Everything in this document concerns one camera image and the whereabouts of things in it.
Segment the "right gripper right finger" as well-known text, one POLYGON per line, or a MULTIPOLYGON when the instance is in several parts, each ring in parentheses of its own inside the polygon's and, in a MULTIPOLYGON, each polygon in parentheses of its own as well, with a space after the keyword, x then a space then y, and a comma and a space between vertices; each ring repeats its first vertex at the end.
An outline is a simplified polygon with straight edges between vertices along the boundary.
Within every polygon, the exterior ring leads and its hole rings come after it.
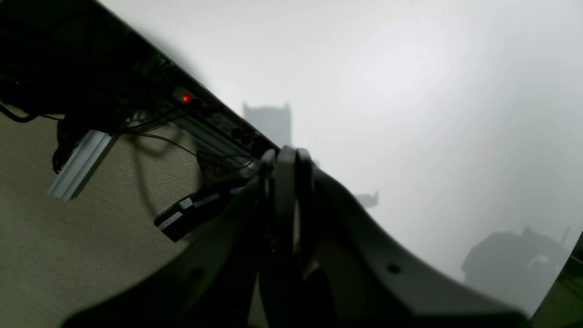
POLYGON ((319 255, 342 328, 526 328, 516 309, 463 287, 402 247, 355 197, 294 150, 304 255, 319 255))

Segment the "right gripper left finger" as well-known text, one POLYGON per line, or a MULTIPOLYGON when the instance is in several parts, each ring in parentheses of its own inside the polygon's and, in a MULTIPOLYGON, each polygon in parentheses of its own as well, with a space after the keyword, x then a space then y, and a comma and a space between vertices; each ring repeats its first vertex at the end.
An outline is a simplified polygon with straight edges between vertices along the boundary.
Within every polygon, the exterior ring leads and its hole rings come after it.
POLYGON ((269 150, 260 172, 200 240, 65 328, 245 327, 258 268, 292 255, 292 149, 269 150))

